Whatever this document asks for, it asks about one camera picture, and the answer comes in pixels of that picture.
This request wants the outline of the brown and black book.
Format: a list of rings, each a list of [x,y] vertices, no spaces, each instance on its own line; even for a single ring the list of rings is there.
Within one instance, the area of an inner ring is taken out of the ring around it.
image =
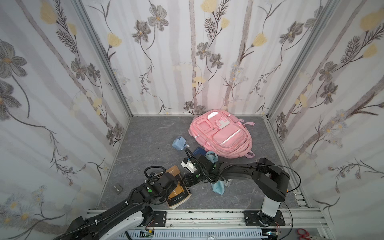
[[[182,185],[182,176],[178,166],[173,166],[166,170],[166,172],[172,174],[178,181],[178,185],[167,199],[169,208],[175,209],[186,202],[192,194],[188,187]]]

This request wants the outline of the pink backpack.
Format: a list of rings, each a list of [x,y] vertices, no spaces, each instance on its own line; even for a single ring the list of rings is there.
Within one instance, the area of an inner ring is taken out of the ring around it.
[[[193,119],[189,134],[207,152],[227,159],[251,159],[255,157],[253,140],[246,125],[255,123],[244,122],[225,110],[210,110]]]

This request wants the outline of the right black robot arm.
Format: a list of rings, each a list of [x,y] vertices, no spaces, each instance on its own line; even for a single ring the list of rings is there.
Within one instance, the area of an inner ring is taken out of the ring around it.
[[[181,185],[192,187],[200,182],[216,184],[223,180],[249,179],[252,180],[264,194],[261,209],[254,215],[245,214],[245,223],[249,226],[270,227],[281,225],[279,207],[285,202],[290,182],[290,175],[284,171],[288,167],[276,165],[266,158],[260,158],[255,163],[235,165],[217,161],[213,163],[207,157],[187,159],[195,168],[184,175]]]

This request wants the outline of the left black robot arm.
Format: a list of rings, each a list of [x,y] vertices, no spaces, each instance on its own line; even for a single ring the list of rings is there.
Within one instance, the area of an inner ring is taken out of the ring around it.
[[[153,218],[151,205],[165,200],[177,187],[178,180],[171,173],[163,172],[149,178],[131,190],[128,197],[112,208],[94,217],[73,220],[67,231],[57,240],[101,240],[110,237],[118,225],[130,217],[138,216],[136,226],[148,225]]]

